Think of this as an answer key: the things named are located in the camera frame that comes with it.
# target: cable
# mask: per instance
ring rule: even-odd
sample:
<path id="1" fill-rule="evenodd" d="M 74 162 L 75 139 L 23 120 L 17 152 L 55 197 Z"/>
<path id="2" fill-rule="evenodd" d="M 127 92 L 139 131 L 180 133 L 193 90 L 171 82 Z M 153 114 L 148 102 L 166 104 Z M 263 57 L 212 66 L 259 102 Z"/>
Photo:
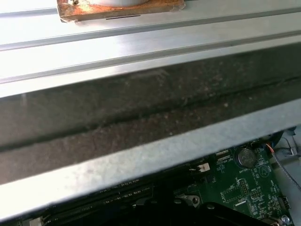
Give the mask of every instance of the cable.
<path id="1" fill-rule="evenodd" d="M 284 166 L 282 165 L 282 163 L 280 162 L 280 160 L 278 159 L 278 157 L 276 156 L 275 154 L 275 151 L 274 149 L 266 144 L 266 146 L 269 148 L 269 150 L 271 151 L 272 153 L 272 156 L 275 158 L 278 166 L 282 169 L 282 171 L 285 173 L 285 175 L 297 186 L 297 188 L 301 191 L 301 186 L 297 183 L 297 181 L 294 180 L 294 178 L 289 174 L 289 172 L 287 172 L 287 170 L 284 168 Z"/>

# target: green circuit board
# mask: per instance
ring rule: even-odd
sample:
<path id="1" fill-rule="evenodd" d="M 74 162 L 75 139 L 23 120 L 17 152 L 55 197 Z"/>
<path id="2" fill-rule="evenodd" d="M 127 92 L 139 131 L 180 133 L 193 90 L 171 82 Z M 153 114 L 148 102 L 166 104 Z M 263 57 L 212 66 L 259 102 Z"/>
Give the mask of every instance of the green circuit board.
<path id="1" fill-rule="evenodd" d="M 237 151 L 239 147 L 200 160 L 200 164 L 209 164 L 208 175 L 174 193 L 197 195 L 201 203 L 216 202 L 256 219 L 290 217 L 288 206 L 283 206 L 283 194 L 266 151 L 262 148 L 254 150 L 256 165 L 252 169 L 238 165 L 234 160 Z"/>

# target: metal panel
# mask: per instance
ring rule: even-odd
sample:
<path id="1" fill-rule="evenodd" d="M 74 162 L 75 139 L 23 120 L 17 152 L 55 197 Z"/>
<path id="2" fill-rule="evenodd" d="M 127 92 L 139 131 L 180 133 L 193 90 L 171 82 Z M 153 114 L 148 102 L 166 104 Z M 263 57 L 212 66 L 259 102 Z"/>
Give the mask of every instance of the metal panel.
<path id="1" fill-rule="evenodd" d="M 196 0 L 179 12 L 76 24 L 60 23 L 54 0 L 23 2 L 0 10 L 1 96 L 300 41 L 301 0 Z"/>

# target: black component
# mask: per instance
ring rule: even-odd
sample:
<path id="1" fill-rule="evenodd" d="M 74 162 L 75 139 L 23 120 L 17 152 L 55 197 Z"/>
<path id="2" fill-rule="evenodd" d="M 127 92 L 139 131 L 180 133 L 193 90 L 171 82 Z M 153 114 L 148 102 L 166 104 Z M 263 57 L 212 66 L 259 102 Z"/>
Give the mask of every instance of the black component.
<path id="1" fill-rule="evenodd" d="M 282 209 L 290 210 L 291 206 L 286 196 L 279 196 L 277 198 Z"/>
<path id="2" fill-rule="evenodd" d="M 251 149 L 244 148 L 239 150 L 236 160 L 241 167 L 250 169 L 256 164 L 256 155 Z"/>
<path id="3" fill-rule="evenodd" d="M 260 221 L 263 223 L 266 223 L 268 225 L 272 225 L 272 226 L 282 226 L 283 225 L 283 222 L 281 219 L 273 218 L 273 217 L 263 218 Z"/>
<path id="4" fill-rule="evenodd" d="M 217 225 L 217 226 L 266 226 L 265 223 L 229 209 L 215 202 L 207 202 L 194 208 L 186 202 L 165 202 L 152 204 L 146 201 L 137 206 L 131 223 L 136 226 L 156 225 Z M 108 225 L 129 225 L 124 221 L 108 222 Z"/>
<path id="5" fill-rule="evenodd" d="M 213 179 L 214 179 L 214 176 L 211 174 L 206 176 L 207 183 L 211 183 L 213 181 Z"/>

